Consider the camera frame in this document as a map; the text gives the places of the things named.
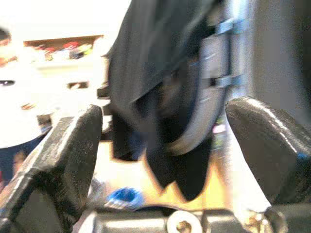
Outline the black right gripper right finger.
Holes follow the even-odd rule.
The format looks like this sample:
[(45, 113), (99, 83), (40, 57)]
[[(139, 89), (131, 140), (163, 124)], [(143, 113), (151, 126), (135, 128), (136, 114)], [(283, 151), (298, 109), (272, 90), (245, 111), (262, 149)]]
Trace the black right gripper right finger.
[(230, 100), (225, 113), (268, 201), (310, 202), (311, 134), (284, 110), (251, 97)]

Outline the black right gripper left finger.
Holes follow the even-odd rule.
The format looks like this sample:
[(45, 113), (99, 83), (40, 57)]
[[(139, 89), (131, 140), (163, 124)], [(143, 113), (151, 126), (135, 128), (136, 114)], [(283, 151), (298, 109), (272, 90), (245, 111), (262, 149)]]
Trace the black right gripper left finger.
[(3, 233), (69, 233), (81, 217), (96, 164), (102, 110), (61, 118), (0, 195)]

